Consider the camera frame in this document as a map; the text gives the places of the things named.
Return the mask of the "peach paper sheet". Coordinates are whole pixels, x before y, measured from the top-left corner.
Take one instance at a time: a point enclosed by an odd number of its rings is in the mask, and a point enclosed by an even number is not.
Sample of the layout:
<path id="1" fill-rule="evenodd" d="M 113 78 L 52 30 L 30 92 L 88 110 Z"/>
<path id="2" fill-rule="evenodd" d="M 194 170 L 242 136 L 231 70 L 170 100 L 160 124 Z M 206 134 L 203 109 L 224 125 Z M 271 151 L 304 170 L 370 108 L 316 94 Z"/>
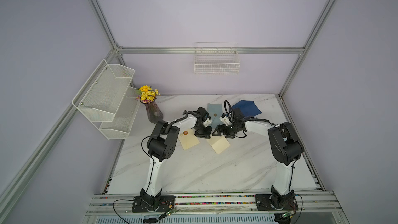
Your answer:
<path id="1" fill-rule="evenodd" d="M 226 139 L 225 136 L 211 136 L 208 141 L 208 144 L 213 148 L 213 150 L 217 154 L 221 154 L 227 148 L 230 147 L 229 141 Z"/>

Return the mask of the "teal envelope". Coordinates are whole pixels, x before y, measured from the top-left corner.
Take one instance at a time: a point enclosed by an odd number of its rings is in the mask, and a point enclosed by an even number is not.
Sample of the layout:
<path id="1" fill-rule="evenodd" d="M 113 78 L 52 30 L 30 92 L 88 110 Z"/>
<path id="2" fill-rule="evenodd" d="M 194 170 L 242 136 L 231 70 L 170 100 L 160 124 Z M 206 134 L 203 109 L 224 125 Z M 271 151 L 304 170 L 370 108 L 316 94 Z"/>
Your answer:
<path id="1" fill-rule="evenodd" d="M 218 125 L 222 124 L 220 117 L 223 114 L 223 109 L 221 104 L 208 104 L 207 111 L 211 117 L 212 123 L 211 127 L 215 129 Z"/>

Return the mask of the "cream envelope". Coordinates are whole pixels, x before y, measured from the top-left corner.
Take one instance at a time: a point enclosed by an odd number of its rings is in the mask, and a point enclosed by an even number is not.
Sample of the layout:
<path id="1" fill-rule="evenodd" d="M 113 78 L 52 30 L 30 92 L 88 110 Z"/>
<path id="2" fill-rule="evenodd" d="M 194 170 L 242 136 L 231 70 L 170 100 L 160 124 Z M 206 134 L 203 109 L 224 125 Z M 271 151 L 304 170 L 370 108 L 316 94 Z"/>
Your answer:
<path id="1" fill-rule="evenodd" d="M 184 150 L 190 149 L 200 143 L 199 139 L 195 136 L 194 129 L 182 130 L 178 136 L 178 140 Z"/>

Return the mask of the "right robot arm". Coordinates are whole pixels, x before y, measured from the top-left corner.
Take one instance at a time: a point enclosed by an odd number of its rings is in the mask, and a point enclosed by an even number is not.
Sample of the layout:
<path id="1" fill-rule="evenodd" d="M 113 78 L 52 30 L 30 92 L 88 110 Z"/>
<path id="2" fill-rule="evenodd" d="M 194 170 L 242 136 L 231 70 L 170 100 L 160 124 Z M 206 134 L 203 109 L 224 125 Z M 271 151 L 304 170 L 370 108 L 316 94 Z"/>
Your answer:
<path id="1" fill-rule="evenodd" d="M 267 119 L 244 117 L 238 109 L 223 114 L 220 120 L 222 124 L 215 128 L 213 136 L 233 139 L 238 132 L 243 132 L 244 137 L 247 132 L 252 132 L 269 139 L 272 155 L 278 162 L 276 178 L 270 194 L 255 195 L 258 210 L 298 209 L 292 181 L 295 164 L 300 160 L 304 148 L 293 125 L 290 122 L 274 124 Z"/>

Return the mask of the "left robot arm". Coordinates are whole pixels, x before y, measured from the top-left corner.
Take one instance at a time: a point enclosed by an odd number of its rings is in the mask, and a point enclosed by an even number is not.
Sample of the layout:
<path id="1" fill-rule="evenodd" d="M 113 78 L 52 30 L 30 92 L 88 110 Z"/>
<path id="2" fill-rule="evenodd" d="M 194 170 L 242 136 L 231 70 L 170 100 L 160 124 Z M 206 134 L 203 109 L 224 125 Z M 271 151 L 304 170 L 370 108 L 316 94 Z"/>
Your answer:
<path id="1" fill-rule="evenodd" d="M 199 139 L 210 139 L 211 116 L 199 107 L 196 111 L 184 111 L 183 117 L 166 122 L 158 121 L 152 134 L 147 137 L 146 155 L 150 159 L 150 168 L 145 186 L 140 197 L 148 205 L 155 207 L 161 202 L 161 168 L 165 160 L 175 152 L 177 141 L 183 149 L 199 144 Z"/>

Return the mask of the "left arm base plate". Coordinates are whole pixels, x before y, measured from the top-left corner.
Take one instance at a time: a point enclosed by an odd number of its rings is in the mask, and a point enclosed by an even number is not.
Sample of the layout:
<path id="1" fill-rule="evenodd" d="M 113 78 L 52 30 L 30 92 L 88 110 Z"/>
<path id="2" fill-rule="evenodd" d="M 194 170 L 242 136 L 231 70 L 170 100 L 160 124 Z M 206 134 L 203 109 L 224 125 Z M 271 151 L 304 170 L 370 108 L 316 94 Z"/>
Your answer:
<path id="1" fill-rule="evenodd" d="M 155 196 L 149 195 L 143 188 L 139 196 L 134 197 L 132 212 L 166 212 L 175 206 L 175 199 L 175 196 L 162 195 L 162 191 Z"/>

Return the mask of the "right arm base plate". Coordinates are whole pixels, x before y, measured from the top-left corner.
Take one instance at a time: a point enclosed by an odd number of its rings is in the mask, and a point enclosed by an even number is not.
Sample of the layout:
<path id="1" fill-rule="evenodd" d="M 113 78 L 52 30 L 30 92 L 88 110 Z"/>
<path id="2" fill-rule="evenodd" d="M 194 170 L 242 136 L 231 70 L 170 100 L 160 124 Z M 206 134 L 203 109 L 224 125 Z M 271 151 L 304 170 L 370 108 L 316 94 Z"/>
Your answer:
<path id="1" fill-rule="evenodd" d="M 274 186 L 270 194 L 256 194 L 255 203 L 258 211 L 297 211 L 299 209 L 294 191 L 281 195 Z"/>

